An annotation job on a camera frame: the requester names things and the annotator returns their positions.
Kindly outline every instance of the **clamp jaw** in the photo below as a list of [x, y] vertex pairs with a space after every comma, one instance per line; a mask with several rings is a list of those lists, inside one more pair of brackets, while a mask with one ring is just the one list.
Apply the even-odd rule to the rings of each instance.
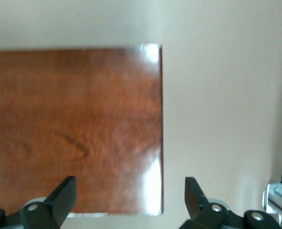
[[0, 229], [59, 229], [77, 200], [76, 177], [66, 177], [43, 201], [9, 216], [0, 209]]
[[263, 211], [246, 211], [242, 218], [219, 203], [209, 203], [194, 177], [185, 179], [185, 204], [191, 219], [180, 229], [282, 229]]

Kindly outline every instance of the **brown wooden panel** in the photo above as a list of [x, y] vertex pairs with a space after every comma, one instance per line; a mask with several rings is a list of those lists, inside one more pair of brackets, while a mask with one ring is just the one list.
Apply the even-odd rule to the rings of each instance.
[[76, 176], [73, 212], [158, 214], [161, 51], [0, 52], [0, 208]]

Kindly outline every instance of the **white backdrop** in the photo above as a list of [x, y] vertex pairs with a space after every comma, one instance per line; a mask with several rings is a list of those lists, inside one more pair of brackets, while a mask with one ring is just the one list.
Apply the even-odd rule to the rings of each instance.
[[280, 180], [282, 1], [0, 0], [3, 50], [148, 42], [163, 46], [164, 214], [63, 228], [178, 228], [185, 176], [242, 215]]

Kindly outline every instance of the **wood grain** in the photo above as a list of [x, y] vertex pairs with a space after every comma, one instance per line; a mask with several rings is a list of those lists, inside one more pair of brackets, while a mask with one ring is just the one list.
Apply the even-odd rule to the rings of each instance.
[[159, 214], [161, 50], [0, 52], [0, 208], [76, 176], [76, 213]]

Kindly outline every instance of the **metal rivet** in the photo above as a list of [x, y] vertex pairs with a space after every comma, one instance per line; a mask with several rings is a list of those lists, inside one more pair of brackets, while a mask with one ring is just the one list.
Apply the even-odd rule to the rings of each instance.
[[212, 209], [213, 211], [216, 211], [216, 212], [220, 212], [221, 211], [221, 207], [217, 204], [213, 204], [212, 205]]
[[260, 213], [258, 212], [253, 212], [252, 214], [252, 217], [258, 221], [262, 221], [264, 219], [264, 216], [262, 216]]
[[37, 207], [38, 207], [38, 205], [33, 204], [33, 205], [30, 205], [27, 210], [28, 211], [34, 211], [35, 209], [37, 209]]

